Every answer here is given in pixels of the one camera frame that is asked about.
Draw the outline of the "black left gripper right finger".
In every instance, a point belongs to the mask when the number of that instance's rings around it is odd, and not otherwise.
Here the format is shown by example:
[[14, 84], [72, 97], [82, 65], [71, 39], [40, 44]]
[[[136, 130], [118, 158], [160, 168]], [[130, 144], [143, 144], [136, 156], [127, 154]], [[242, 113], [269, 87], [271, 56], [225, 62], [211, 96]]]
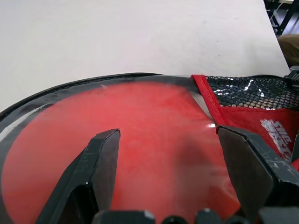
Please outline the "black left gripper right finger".
[[251, 224], [299, 222], [299, 172], [261, 136], [218, 126], [225, 164], [244, 216]]

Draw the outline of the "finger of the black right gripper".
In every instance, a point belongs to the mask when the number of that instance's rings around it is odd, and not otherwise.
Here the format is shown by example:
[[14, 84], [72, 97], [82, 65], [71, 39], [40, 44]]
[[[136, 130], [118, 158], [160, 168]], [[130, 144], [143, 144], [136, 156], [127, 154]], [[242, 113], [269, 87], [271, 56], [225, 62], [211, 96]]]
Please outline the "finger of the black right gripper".
[[287, 85], [294, 89], [299, 89], [299, 67], [298, 66], [292, 66], [290, 68], [290, 73], [286, 76], [284, 76], [284, 81], [287, 83]]

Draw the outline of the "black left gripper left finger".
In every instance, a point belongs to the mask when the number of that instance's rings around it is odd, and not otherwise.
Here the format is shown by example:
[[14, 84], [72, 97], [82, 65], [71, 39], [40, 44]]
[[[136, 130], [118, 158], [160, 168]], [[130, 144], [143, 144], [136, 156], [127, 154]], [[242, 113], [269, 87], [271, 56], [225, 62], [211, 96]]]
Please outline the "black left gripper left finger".
[[95, 135], [61, 175], [48, 199], [49, 224], [90, 224], [111, 206], [120, 130]]

